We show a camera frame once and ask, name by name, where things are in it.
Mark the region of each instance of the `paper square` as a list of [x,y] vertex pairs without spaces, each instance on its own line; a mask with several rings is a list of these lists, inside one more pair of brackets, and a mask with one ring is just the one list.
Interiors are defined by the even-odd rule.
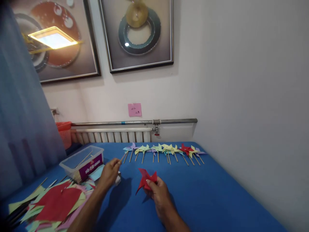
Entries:
[[140,103],[128,104],[129,116],[142,116],[142,105]]

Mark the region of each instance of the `picture frame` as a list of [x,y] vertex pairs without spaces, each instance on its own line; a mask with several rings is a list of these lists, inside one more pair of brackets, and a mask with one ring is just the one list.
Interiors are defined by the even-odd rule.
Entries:
[[[14,0],[11,8],[41,83],[101,75],[88,0]],[[29,36],[51,27],[77,44],[52,49]]]
[[98,2],[110,73],[174,63],[173,0]]

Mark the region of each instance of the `hand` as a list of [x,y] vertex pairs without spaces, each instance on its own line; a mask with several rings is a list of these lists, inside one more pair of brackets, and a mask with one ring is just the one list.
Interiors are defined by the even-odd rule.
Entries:
[[108,162],[102,171],[97,188],[108,191],[116,181],[121,161],[113,158]]
[[148,191],[146,189],[144,189],[144,191],[154,200],[157,215],[161,222],[164,223],[170,214],[176,212],[176,209],[171,201],[170,192],[168,191],[167,185],[160,177],[157,177],[157,183],[147,180],[147,184],[152,191]]

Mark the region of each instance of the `bed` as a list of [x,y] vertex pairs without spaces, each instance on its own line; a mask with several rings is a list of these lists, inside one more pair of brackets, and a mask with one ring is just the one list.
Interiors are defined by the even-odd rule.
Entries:
[[[181,146],[182,142],[166,142]],[[193,145],[204,151],[195,142],[183,142],[185,146]],[[136,146],[155,145],[157,143],[136,143]],[[104,163],[113,157],[119,159],[124,154],[124,147],[131,143],[89,143],[104,148]],[[189,166],[180,154],[176,158],[170,155],[171,164],[167,163],[164,154],[160,153],[153,162],[152,153],[145,153],[142,164],[142,153],[136,162],[135,155],[129,162],[130,152],[125,163],[120,167],[121,183],[113,187],[102,204],[95,231],[165,231],[159,221],[154,202],[143,191],[135,195],[141,180],[138,168],[146,169],[150,175],[157,171],[167,184],[180,216],[192,231],[250,231],[250,232],[281,232],[284,227],[263,208],[246,190],[244,190],[210,155],[201,155],[203,164],[198,165],[186,158]],[[2,202],[2,212],[8,213],[7,205],[26,198],[46,178],[44,187],[54,180],[65,176],[64,170],[58,165],[25,186]],[[26,231],[25,223],[16,231]]]

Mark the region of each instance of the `person's left hand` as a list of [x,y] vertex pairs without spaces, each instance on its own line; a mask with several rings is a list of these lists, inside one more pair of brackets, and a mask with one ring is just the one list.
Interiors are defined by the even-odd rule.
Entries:
[[109,190],[116,181],[120,165],[121,161],[117,158],[113,158],[108,162],[103,168],[97,188]]

